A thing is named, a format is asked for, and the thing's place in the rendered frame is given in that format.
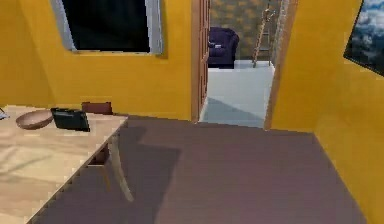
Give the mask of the brown round bowl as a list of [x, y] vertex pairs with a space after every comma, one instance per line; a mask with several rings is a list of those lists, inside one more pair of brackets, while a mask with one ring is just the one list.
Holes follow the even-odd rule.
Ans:
[[37, 130], [47, 126], [53, 120], [50, 110], [35, 110], [25, 113], [16, 119], [18, 127], [25, 130]]

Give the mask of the brown wooden ladder shelf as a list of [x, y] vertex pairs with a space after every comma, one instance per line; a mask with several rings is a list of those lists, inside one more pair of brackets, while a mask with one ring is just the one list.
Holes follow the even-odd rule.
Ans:
[[262, 20], [259, 26], [258, 36], [252, 55], [253, 67], [257, 66], [260, 52], [266, 53], [268, 65], [271, 65], [271, 28], [270, 22], [275, 15], [275, 11], [271, 8], [271, 0], [268, 0], [266, 9], [262, 12]]

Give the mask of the dark window with grey frame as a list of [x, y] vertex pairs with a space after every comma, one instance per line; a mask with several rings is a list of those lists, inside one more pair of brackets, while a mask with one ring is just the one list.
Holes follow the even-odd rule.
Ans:
[[161, 0], [49, 0], [66, 50], [161, 55]]

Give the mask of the brown wooden room door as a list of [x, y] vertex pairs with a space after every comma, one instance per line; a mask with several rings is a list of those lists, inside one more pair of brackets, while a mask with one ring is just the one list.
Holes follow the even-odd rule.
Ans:
[[191, 120], [197, 123], [207, 97], [210, 0], [191, 0]]

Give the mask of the framed cloudy sky picture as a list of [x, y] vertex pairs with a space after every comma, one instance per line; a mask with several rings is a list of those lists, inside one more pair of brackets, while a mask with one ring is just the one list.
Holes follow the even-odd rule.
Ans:
[[384, 0], [362, 0], [343, 57], [384, 77]]

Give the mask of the pale wooden table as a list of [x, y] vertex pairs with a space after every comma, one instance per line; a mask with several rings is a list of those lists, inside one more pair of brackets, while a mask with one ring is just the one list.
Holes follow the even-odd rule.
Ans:
[[126, 116], [89, 113], [88, 132], [58, 129], [53, 123], [37, 130], [18, 127], [16, 119], [33, 110], [7, 105], [8, 117], [0, 120], [0, 224], [35, 224], [105, 147], [117, 183], [126, 199], [133, 200], [118, 149]]

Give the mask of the black flat box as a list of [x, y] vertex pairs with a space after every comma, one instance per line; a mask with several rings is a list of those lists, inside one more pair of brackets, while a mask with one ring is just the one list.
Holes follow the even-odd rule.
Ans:
[[59, 129], [89, 132], [86, 113], [82, 110], [67, 108], [50, 109], [55, 125]]

